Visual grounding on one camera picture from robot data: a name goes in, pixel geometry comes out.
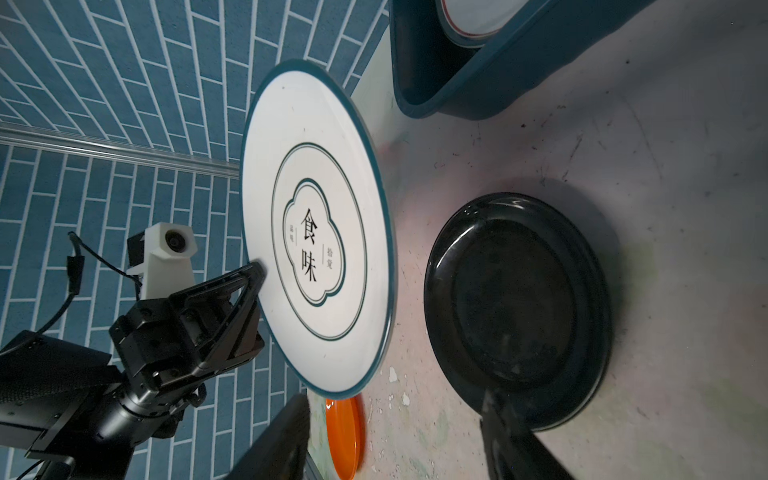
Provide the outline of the black plate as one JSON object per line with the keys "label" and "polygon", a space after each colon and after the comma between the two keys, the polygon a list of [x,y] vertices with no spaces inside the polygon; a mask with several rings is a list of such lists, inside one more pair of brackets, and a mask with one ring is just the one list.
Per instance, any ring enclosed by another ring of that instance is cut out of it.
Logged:
{"label": "black plate", "polygon": [[562,213],[502,192],[461,207],[432,247],[424,315],[438,364],[472,409],[499,393],[528,428],[578,415],[610,359],[607,282]]}

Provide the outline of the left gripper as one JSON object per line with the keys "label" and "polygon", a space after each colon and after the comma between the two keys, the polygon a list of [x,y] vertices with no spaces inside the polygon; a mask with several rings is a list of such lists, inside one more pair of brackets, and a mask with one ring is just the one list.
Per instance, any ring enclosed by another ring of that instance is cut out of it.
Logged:
{"label": "left gripper", "polygon": [[253,360],[265,345],[258,332],[265,278],[251,262],[120,316],[110,336],[127,377],[125,407],[168,414],[203,382]]}

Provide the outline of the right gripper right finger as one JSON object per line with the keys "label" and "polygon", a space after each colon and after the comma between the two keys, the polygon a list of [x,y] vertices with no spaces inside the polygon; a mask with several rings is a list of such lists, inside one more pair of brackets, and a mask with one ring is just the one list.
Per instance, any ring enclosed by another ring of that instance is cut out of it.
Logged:
{"label": "right gripper right finger", "polygon": [[490,479],[574,479],[501,393],[486,391],[480,428]]}

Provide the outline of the orange sunburst plate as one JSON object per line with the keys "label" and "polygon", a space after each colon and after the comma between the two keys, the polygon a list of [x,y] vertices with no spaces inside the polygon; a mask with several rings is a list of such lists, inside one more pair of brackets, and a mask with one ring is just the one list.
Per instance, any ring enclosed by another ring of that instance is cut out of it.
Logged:
{"label": "orange sunburst plate", "polygon": [[443,33],[463,48],[480,48],[496,35],[528,0],[436,0]]}

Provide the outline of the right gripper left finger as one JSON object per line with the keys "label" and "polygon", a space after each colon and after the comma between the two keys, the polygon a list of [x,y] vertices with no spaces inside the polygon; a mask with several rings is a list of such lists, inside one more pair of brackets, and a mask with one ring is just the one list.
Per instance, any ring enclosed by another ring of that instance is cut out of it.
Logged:
{"label": "right gripper left finger", "polygon": [[288,401],[225,479],[302,479],[309,439],[310,406],[300,393]]}

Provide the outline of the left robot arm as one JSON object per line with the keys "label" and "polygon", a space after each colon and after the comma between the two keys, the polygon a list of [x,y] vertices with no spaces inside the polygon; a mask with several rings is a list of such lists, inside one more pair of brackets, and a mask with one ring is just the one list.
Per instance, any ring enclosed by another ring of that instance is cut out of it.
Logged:
{"label": "left robot arm", "polygon": [[135,449],[176,433],[208,380],[264,347],[250,263],[166,298],[136,302],[110,328],[119,356],[30,331],[1,353],[1,442],[43,479],[122,479]]}

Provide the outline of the white plate flower outline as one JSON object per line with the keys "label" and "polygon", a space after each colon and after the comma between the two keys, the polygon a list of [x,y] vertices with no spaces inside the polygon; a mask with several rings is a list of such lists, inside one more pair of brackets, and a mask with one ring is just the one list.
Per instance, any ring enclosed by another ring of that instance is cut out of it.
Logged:
{"label": "white plate flower outline", "polygon": [[256,90],[240,160],[245,251],[287,363],[317,394],[359,394],[394,325],[397,249],[376,149],[349,96],[306,60]]}

